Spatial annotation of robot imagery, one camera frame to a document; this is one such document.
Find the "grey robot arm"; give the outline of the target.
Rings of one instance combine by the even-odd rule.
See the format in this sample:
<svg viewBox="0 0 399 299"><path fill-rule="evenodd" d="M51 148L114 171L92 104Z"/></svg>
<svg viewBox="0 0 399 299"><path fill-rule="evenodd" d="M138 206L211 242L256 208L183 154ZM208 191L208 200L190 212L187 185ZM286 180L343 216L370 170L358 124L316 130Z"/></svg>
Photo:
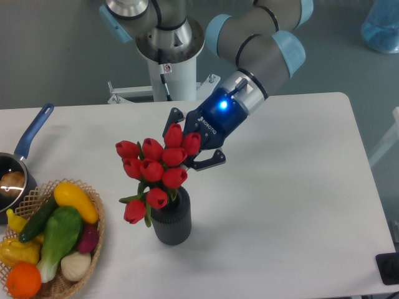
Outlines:
<svg viewBox="0 0 399 299"><path fill-rule="evenodd" d="M305 61L292 30L307 21L312 1L254 1L241 17L220 14L206 29L186 15L184 1L106 1L100 15L121 42L134 41L147 60L156 101L204 101L191 112L173 108L166 126L185 124L197 133L181 167L202 170L226 161L225 139ZM196 57L207 47L236 67L210 91L197 88Z"/></svg>

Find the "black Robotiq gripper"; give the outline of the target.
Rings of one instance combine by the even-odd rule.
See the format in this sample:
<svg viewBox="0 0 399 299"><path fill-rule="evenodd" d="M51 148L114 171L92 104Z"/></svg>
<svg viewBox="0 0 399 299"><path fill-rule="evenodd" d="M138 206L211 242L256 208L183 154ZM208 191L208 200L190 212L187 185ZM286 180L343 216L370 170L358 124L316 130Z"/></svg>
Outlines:
<svg viewBox="0 0 399 299"><path fill-rule="evenodd" d="M177 107L170 110L162 137L165 137L169 127L185 119L183 135L199 133L201 136L200 149L215 149L212 157L202 161L197 160L200 152L189 156L183 163L186 169L202 171L222 165L226 156L219 148L225 139L248 117L247 112L234 97L234 92L224 88L217 88L199 107L190 112L183 112Z"/></svg>

